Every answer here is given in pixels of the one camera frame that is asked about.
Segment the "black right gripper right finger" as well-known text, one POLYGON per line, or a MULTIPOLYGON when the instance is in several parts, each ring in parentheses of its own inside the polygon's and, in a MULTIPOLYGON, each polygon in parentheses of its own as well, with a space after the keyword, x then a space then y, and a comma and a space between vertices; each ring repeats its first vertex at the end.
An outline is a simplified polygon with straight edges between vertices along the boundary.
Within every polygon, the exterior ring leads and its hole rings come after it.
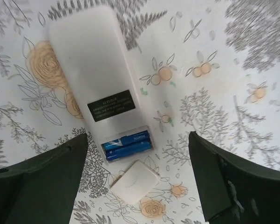
POLYGON ((189 134, 189 154, 205 221, 280 224, 280 171, 189 134))

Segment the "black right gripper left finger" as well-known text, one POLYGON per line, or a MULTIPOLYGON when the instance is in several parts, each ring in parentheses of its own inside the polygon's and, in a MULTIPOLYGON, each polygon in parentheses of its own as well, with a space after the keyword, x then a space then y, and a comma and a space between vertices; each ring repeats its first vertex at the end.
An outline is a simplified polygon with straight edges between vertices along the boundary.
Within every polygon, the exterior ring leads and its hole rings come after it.
POLYGON ((80 134, 0 169, 0 224, 68 224, 87 157, 80 134))

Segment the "blue battery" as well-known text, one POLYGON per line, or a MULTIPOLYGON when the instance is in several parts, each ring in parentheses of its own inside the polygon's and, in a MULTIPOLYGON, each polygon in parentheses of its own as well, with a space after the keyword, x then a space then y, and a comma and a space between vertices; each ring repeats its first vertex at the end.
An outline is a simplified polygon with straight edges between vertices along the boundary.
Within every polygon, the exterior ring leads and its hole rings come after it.
POLYGON ((151 149, 151 143, 149 141, 136 142, 131 145, 122 146, 117 149, 109 150, 106 152, 106 159, 113 161, 119 158, 130 156, 145 150, 151 149))
POLYGON ((110 142, 103 143, 103 148, 106 151, 116 149, 119 147, 127 146, 134 144, 136 142, 144 141, 144 140, 149 140, 150 139, 150 134, 148 131, 143 131, 140 133, 136 133, 133 135, 128 135, 128 136, 123 136, 117 140, 112 140, 110 142))

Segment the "white battery cover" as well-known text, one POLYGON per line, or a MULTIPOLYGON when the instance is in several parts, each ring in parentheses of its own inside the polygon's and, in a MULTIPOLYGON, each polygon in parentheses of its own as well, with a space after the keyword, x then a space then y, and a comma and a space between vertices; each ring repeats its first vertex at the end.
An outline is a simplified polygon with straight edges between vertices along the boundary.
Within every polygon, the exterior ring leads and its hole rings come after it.
POLYGON ((110 187, 112 194, 129 205, 143 199, 160 181, 160 175, 140 160, 110 187))

